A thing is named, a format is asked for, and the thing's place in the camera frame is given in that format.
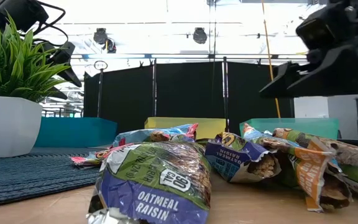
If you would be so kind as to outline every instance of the plastic bin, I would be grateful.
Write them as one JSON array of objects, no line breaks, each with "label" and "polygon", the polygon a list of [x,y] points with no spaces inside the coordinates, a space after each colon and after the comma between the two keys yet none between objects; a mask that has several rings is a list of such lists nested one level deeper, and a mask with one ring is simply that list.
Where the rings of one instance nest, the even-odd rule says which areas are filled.
[{"label": "plastic bin", "polygon": [[244,123],[256,130],[273,132],[275,128],[292,128],[316,136],[337,139],[339,121],[334,118],[260,118],[250,119],[240,124],[241,136],[244,134]]},{"label": "plastic bin", "polygon": [[219,118],[147,118],[144,128],[171,128],[183,124],[198,123],[197,139],[215,138],[224,131],[226,120]]},{"label": "plastic bin", "polygon": [[112,144],[117,123],[101,118],[42,118],[34,147],[96,147]]}]

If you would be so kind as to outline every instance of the potted plant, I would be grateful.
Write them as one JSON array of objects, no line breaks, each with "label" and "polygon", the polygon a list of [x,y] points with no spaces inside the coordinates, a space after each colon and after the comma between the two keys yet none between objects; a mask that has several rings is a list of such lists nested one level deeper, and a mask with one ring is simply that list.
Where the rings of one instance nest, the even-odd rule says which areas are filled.
[{"label": "potted plant", "polygon": [[31,30],[22,39],[10,16],[0,30],[0,157],[27,154],[34,146],[41,123],[38,102],[64,82],[52,77],[70,68],[47,64],[54,50],[34,45]]}]

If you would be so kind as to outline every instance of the white pot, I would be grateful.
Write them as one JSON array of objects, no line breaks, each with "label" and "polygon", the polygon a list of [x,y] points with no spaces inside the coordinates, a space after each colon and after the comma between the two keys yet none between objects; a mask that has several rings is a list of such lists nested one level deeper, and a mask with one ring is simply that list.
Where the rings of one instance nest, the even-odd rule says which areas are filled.
[{"label": "white pot", "polygon": [[0,96],[0,157],[31,151],[40,130],[41,112],[38,103]]}]

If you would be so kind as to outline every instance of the teal bin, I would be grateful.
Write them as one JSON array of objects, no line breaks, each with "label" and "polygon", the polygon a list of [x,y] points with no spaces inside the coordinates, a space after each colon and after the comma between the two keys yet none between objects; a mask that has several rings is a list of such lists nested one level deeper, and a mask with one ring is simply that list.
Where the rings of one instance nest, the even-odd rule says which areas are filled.
[{"label": "teal bin", "polygon": [[240,124],[241,136],[244,134],[244,123],[261,132],[269,130],[272,133],[275,128],[292,128],[330,139],[337,139],[339,127],[338,119],[334,118],[257,118]]},{"label": "teal bin", "polygon": [[101,118],[42,118],[34,147],[96,147],[112,144],[117,123]]}]

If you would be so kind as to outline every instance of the ceiling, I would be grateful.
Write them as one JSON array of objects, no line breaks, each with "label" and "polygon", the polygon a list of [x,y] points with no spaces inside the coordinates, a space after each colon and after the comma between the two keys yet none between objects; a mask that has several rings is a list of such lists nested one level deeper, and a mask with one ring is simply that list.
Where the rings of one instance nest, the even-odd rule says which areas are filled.
[{"label": "ceiling", "polygon": [[[228,55],[229,60],[236,58],[242,61],[244,57],[253,58],[249,59],[251,61],[264,58],[263,54],[268,53],[264,19],[267,21],[270,53],[294,56],[307,51],[295,34],[295,28],[301,23],[300,17],[307,17],[322,7],[309,6],[308,0],[265,0],[263,14],[260,0],[220,0],[216,7],[209,7],[207,0],[43,2],[64,8],[67,12],[56,26],[63,29],[69,41],[76,45],[71,65],[80,80],[84,71],[91,75],[98,72],[93,64],[100,59],[108,63],[108,70],[119,70],[139,66],[140,60],[147,65],[149,59],[141,58],[152,57],[153,54],[169,54],[164,56],[165,59],[159,59],[159,63],[199,61],[202,60],[200,58],[208,60],[208,54]],[[50,16],[48,22],[61,13],[54,9],[46,10]],[[208,35],[205,44],[197,44],[193,40],[196,27],[205,29]],[[117,54],[107,54],[93,41],[96,28],[106,28],[108,36],[116,43]],[[54,44],[66,41],[62,33],[51,28],[37,37]],[[179,54],[196,54],[199,57]],[[61,88],[63,91],[82,90],[71,84],[64,84]]]}]

